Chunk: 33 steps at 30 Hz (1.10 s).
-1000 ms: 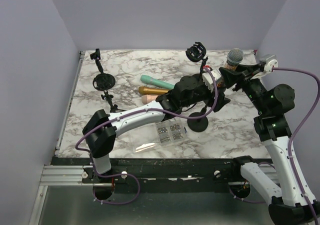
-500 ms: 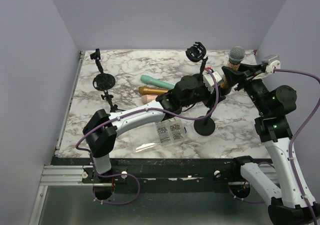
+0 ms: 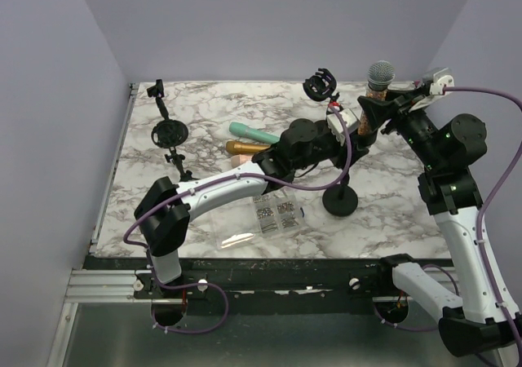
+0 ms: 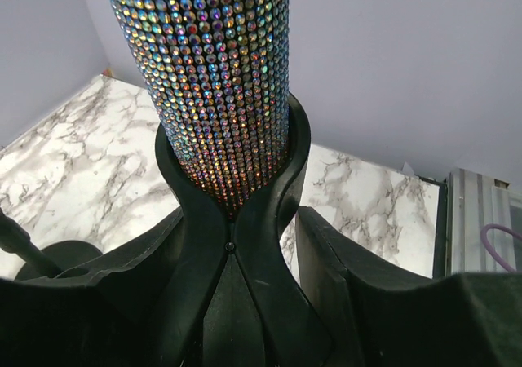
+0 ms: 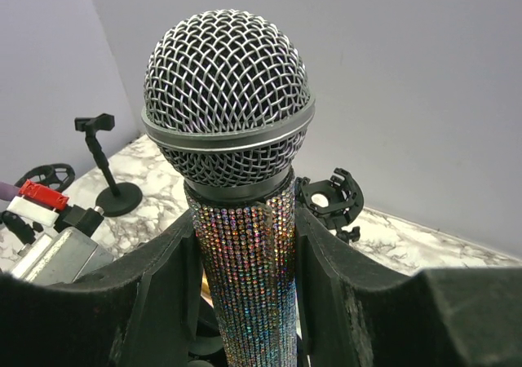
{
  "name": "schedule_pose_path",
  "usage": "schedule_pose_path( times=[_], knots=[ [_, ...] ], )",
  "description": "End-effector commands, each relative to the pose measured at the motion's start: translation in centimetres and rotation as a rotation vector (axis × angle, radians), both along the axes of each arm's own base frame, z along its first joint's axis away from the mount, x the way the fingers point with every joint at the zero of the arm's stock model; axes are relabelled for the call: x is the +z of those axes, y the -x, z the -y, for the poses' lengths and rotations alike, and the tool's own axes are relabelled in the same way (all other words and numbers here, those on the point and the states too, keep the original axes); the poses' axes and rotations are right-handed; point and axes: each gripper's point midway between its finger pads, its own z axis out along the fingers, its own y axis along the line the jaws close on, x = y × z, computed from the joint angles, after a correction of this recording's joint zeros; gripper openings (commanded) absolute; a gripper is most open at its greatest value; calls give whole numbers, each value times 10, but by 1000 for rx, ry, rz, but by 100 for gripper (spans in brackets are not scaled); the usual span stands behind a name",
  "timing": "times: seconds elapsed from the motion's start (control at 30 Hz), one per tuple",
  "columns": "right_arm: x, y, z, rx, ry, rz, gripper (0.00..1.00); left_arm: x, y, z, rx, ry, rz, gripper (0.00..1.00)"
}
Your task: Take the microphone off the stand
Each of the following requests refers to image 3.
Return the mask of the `glitter microphone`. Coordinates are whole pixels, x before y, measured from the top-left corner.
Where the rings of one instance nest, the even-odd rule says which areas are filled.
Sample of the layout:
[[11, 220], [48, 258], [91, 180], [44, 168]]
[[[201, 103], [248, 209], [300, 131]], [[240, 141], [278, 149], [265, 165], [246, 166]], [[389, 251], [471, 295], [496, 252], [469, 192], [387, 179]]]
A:
[[[379, 60], [372, 64], [367, 72], [368, 83], [365, 96], [371, 99], [384, 101], [386, 99], [388, 87], [395, 80], [395, 76], [395, 69], [390, 62]], [[361, 113], [360, 125], [357, 133], [362, 136], [371, 133], [371, 127], [365, 112]]]

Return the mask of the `black stand holding glitter mic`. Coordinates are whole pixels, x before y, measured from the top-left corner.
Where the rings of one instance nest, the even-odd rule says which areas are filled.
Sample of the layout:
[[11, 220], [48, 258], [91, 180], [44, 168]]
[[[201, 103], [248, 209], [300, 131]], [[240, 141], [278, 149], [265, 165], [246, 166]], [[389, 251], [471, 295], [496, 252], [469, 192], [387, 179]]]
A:
[[[377, 135], [377, 131], [368, 135], [359, 135], [357, 131], [350, 134], [352, 142], [350, 166], [353, 166], [369, 153], [369, 149], [375, 143]], [[349, 185], [349, 182], [350, 174], [347, 173], [339, 183], [324, 191], [322, 204], [329, 214], [338, 217], [347, 217], [356, 210], [358, 206], [358, 196]]]

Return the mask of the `black stand holding teal mic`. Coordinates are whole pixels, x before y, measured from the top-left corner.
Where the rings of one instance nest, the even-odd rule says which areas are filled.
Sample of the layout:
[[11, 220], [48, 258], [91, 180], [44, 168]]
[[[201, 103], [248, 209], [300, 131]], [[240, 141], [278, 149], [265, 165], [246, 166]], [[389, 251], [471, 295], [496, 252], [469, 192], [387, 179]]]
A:
[[315, 102], [328, 100], [329, 104], [339, 106], [339, 93], [337, 80], [334, 75], [325, 68], [319, 68], [312, 76], [303, 82], [303, 90], [307, 97]]

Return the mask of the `pink microphone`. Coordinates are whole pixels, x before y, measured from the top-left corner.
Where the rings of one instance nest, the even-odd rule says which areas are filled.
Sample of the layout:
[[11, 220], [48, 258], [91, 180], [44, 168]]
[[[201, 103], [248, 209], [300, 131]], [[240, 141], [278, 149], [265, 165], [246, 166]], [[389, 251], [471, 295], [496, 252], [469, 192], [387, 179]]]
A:
[[252, 157], [252, 155], [247, 154], [234, 155], [231, 157], [231, 167], [236, 168], [238, 166], [241, 166], [242, 164], [250, 161]]

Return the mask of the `teal microphone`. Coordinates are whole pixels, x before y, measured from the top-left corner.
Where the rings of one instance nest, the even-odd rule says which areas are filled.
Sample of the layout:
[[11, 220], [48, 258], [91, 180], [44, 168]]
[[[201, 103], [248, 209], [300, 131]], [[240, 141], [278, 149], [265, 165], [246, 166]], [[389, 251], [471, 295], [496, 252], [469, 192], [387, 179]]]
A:
[[240, 122], [231, 122], [228, 130], [237, 137], [252, 139], [264, 144], [275, 144], [279, 141], [278, 136], [257, 130]]

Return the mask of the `gold microphone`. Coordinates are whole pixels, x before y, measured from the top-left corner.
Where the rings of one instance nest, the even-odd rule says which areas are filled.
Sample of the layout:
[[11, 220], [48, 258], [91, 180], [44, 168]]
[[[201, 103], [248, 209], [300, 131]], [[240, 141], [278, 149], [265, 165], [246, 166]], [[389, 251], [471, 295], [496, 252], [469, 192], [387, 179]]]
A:
[[237, 140], [229, 140], [225, 144], [225, 150], [231, 155], [253, 155], [269, 149], [266, 144], [244, 143]]

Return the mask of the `black tripod mic stand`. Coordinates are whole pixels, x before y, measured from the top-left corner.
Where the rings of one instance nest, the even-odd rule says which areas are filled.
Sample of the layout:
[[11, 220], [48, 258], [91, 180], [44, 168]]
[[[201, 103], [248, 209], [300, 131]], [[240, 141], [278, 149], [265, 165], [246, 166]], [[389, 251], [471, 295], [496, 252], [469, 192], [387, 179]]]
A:
[[184, 168], [185, 156], [177, 152], [177, 147], [183, 144], [187, 138], [188, 128], [182, 122], [172, 119], [158, 122], [151, 132], [153, 143], [157, 147], [169, 151], [169, 154], [165, 155], [165, 159], [176, 167], [181, 182], [196, 180], [192, 172]]

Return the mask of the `black round-base mic stand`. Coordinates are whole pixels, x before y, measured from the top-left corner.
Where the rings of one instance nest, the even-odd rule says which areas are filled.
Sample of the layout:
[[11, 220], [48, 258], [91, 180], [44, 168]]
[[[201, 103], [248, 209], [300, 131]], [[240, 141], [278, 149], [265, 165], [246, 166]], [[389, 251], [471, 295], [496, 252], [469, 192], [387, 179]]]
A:
[[162, 118], [164, 120], [169, 120], [169, 112], [163, 101], [163, 98], [165, 96], [163, 81], [161, 79], [157, 79], [155, 81], [155, 84], [153, 86], [150, 86], [146, 91], [149, 98], [154, 98], [156, 106]]

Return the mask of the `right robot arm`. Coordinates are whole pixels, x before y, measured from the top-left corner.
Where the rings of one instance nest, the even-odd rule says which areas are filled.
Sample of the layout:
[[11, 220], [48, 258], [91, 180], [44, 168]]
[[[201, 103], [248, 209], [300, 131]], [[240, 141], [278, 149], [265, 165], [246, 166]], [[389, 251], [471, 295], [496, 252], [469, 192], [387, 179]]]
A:
[[420, 196], [446, 241], [459, 294], [428, 276], [411, 257], [382, 259], [375, 275], [386, 295], [406, 292], [433, 318], [448, 351], [456, 356], [498, 352], [502, 366], [521, 364], [521, 312], [502, 278], [490, 245], [482, 198], [470, 165], [485, 155], [485, 124], [468, 113], [438, 128], [419, 108], [418, 91], [391, 91], [385, 101], [358, 99], [372, 130], [402, 136], [424, 165]]

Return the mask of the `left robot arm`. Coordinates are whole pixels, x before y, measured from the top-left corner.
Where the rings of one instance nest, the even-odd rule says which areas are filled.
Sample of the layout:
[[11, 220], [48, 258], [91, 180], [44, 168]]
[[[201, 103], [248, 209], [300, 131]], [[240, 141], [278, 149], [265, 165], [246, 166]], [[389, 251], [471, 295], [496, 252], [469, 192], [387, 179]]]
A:
[[334, 115], [317, 122], [300, 118], [277, 143], [230, 171], [177, 184], [167, 177], [157, 179], [134, 212], [156, 273], [153, 288], [164, 298], [179, 292], [178, 249], [194, 219], [233, 201], [290, 187], [299, 169], [325, 160], [344, 169], [367, 155], [375, 138], [363, 138], [354, 126], [348, 131], [346, 137]]

